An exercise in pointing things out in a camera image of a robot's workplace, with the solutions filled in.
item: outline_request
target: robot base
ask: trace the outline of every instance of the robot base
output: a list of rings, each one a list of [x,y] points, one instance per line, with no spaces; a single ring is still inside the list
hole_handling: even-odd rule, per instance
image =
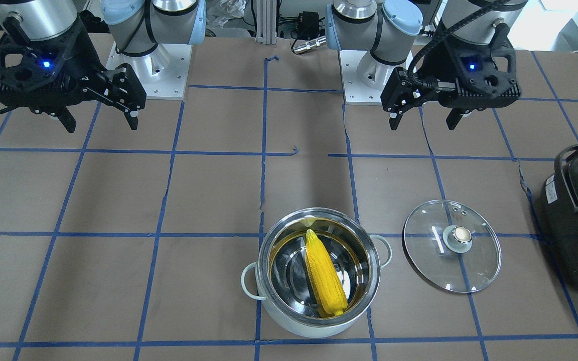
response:
[[[191,49],[192,46],[186,44],[160,44],[153,53],[144,57],[127,57],[117,54],[113,43],[106,68],[131,64],[147,92],[147,99],[184,100]]]
[[[364,50],[341,50],[339,51],[340,73],[342,74],[342,86],[345,91],[345,103],[352,105],[381,105],[380,94],[389,79],[391,69],[395,66],[383,66],[381,73],[385,73],[385,68],[391,68],[384,76],[384,82],[379,87],[380,90],[365,85],[363,79],[358,75],[358,66],[367,51]],[[409,66],[413,59],[411,52],[407,55],[405,67]]]

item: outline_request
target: tiled surface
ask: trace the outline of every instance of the tiled surface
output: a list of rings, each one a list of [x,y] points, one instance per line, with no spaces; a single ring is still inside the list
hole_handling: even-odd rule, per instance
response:
[[[92,38],[105,61],[110,36]],[[536,53],[546,81],[521,51],[524,100],[452,132],[428,104],[424,128],[414,110],[392,132],[379,107],[343,106],[335,52],[287,47],[207,39],[186,101],[150,100],[137,131],[96,103],[72,107],[75,134],[0,116],[0,359],[578,359],[578,292],[532,239],[518,170],[536,197],[576,142],[578,55]],[[406,217],[441,189],[502,245],[471,296],[429,286],[403,252]],[[324,340],[284,331],[238,283],[264,231],[310,206],[394,249],[371,319]]]

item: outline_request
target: plastic bag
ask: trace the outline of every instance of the plastic bag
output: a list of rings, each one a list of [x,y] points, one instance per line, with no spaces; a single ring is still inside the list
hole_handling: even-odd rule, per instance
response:
[[[207,27],[221,28],[233,18],[242,18],[247,0],[207,0]]]

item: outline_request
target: transparent lid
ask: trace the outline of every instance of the transparent lid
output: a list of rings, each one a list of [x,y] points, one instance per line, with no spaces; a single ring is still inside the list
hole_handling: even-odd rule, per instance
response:
[[[404,248],[413,266],[436,286],[458,293],[477,292],[501,268],[495,232],[479,213],[461,203],[423,203],[407,218]]]

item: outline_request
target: corn cob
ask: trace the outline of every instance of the corn cob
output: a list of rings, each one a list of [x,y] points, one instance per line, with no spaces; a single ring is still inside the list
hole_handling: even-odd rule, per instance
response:
[[[330,315],[342,315],[347,297],[336,274],[329,252],[311,229],[307,229],[307,275],[316,300]]]

